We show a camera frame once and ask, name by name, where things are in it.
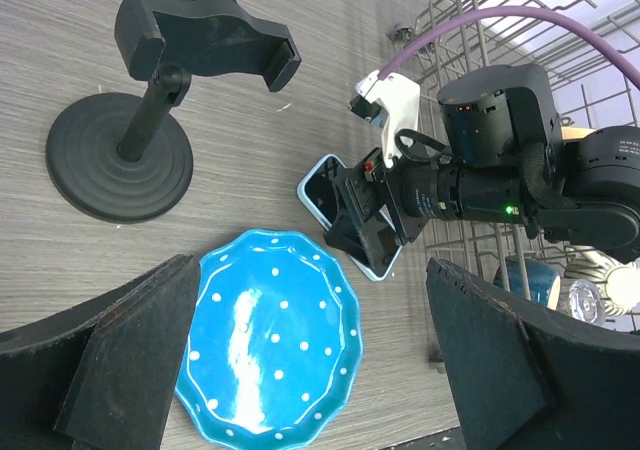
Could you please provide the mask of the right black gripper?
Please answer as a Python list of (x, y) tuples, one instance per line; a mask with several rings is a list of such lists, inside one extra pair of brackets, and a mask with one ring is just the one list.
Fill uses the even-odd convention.
[[(324, 239), (373, 273), (386, 273), (399, 250), (396, 239), (400, 245), (414, 242), (429, 220), (442, 215), (437, 191), (440, 168), (429, 157), (421, 161), (395, 158), (391, 169), (381, 157), (361, 161), (366, 162), (365, 179), (375, 185), (364, 179), (346, 180), (348, 208), (336, 206)], [(381, 198), (396, 235), (382, 212)]]

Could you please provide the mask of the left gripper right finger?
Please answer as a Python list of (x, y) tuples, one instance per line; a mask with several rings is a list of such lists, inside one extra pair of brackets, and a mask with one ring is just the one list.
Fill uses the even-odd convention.
[(549, 310), (447, 260), (426, 287), (469, 449), (636, 449), (639, 338)]

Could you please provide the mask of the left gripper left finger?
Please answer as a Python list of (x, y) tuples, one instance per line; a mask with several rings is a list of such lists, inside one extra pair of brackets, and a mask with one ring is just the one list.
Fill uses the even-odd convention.
[(4, 449), (157, 449), (200, 267), (176, 255), (134, 280), (1, 335)]

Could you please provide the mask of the phone with light blue case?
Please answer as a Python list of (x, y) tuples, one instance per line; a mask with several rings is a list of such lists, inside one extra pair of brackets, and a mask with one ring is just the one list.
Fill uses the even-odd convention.
[[(324, 235), (330, 227), (330, 218), (334, 215), (336, 206), (342, 205), (348, 208), (345, 203), (346, 180), (366, 180), (365, 164), (365, 161), (361, 161), (354, 167), (348, 167), (340, 159), (340, 157), (335, 154), (329, 153), (321, 157), (298, 184), (297, 196), (299, 200), (302, 202), (305, 208), (307, 208), (307, 210), (314, 216), (316, 221), (323, 229)], [(390, 218), (390, 216), (385, 213), (385, 207), (386, 204), (384, 202), (382, 212), (393, 226), (396, 235), (394, 222)], [(348, 256), (345, 252), (341, 250), (339, 251), (345, 253), (356, 264), (356, 266), (360, 268), (360, 270), (367, 276), (367, 278), (372, 281), (379, 282), (387, 278), (391, 271), (391, 268), (393, 267), (401, 252), (402, 246), (398, 243), (397, 239), (396, 243), (399, 246), (399, 250), (394, 257), (390, 269), (386, 273), (373, 273), (367, 265), (363, 265), (357, 262), (353, 257)]]

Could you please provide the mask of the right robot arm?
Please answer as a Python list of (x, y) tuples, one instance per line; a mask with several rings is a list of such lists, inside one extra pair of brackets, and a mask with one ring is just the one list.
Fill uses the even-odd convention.
[(380, 126), (382, 143), (329, 174), (335, 216), (326, 243), (377, 274), (432, 220), (506, 223), (529, 238), (595, 248), (622, 262), (639, 255), (639, 131), (564, 137), (545, 70), (494, 65), (437, 95), (447, 134), (418, 129), (420, 88), (371, 75), (352, 111)]

